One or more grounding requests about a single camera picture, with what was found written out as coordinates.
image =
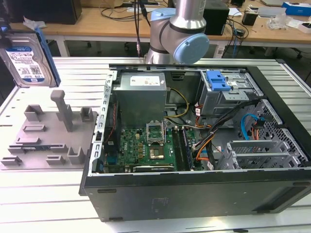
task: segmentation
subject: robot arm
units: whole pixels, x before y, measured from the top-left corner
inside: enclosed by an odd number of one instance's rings
[[[176,9],[160,8],[151,14],[148,64],[193,64],[209,47],[204,34],[206,0],[179,0]]]

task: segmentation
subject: aluminum extrusion table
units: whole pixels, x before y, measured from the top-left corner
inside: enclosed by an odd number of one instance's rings
[[[62,79],[58,89],[73,111],[91,106],[99,111],[109,63],[142,63],[131,58],[55,58]],[[275,60],[204,59],[204,65],[257,66],[311,133],[311,89],[286,65]],[[28,104],[55,111],[53,88],[14,88],[0,107],[0,152],[14,140]],[[1,171],[0,232],[101,231],[124,232],[249,232],[306,233],[311,231],[311,195],[280,214],[222,216],[102,223],[88,197],[78,194],[82,171]]]

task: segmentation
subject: gray 3d printed holder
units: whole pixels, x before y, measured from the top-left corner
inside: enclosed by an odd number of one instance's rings
[[[83,168],[90,148],[97,113],[90,107],[73,112],[64,101],[65,92],[54,90],[51,100],[59,112],[43,112],[28,105],[26,120],[8,148],[11,155],[0,160],[0,169]]]

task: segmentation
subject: wooden desk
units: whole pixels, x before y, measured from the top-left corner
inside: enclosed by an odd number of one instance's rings
[[[254,1],[246,0],[241,11],[244,11],[249,5],[264,6],[263,4]],[[114,12],[112,17],[125,17],[133,13]],[[307,20],[307,17],[295,17],[299,20]],[[241,22],[242,16],[233,17],[235,21]],[[254,26],[247,26],[249,36],[243,41],[243,46],[263,46],[263,47],[293,47],[293,48],[310,48],[311,35],[305,34],[295,28],[287,30],[270,30],[266,27],[266,18],[257,18]],[[12,24],[15,29],[27,28],[21,23]],[[61,56],[69,56],[67,40],[85,40],[85,41],[119,41],[119,42],[136,42],[135,24],[130,22],[119,22],[101,15],[99,8],[83,8],[83,12],[75,25],[48,24],[47,28],[43,29],[47,39],[55,40],[58,44]],[[139,34],[142,42],[150,41],[150,28],[145,20],[139,22]],[[226,26],[222,36],[209,35],[210,43],[217,45],[214,53],[214,58],[221,58],[226,45],[231,39],[231,28]]]
[[[258,1],[246,0],[240,11],[245,11],[249,5],[254,7],[265,6]],[[290,16],[301,21],[308,21],[308,17]],[[242,16],[230,17],[235,21],[242,23]],[[296,28],[270,30],[266,23],[269,19],[257,17],[253,26],[246,26],[249,30],[248,37],[243,41],[244,46],[263,46],[263,47],[292,47],[292,48],[311,48],[311,35],[301,32]],[[236,28],[244,29],[242,26],[235,24]],[[229,25],[226,25],[225,33],[232,35]]]
[[[110,14],[110,10],[105,11],[106,15]],[[111,17],[126,17],[131,16],[131,12],[116,13],[113,12]],[[150,41],[150,27],[146,20],[139,22],[139,35],[142,42]],[[21,23],[11,24],[14,29],[28,30]],[[105,18],[101,15],[99,8],[83,8],[82,15],[75,25],[47,24],[47,28],[43,29],[47,39],[56,40],[61,56],[69,56],[66,45],[67,40],[85,40],[85,41],[121,41],[121,42],[136,42],[136,30],[134,21],[120,22]],[[217,45],[217,48],[224,48],[228,42],[228,37],[225,34],[222,36],[208,36],[210,43]],[[216,49],[215,56],[220,58],[223,50]]]

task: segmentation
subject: yellow wire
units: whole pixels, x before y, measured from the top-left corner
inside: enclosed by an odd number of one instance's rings
[[[177,92],[185,100],[185,102],[187,104],[187,108],[186,108],[186,110],[182,114],[178,114],[178,115],[174,115],[174,116],[165,116],[164,118],[178,118],[178,117],[182,117],[183,115],[187,114],[187,112],[189,110],[189,103],[188,103],[187,99],[184,97],[184,95],[181,94],[178,90],[176,90],[175,88],[171,88],[171,90],[174,90],[175,92]]]

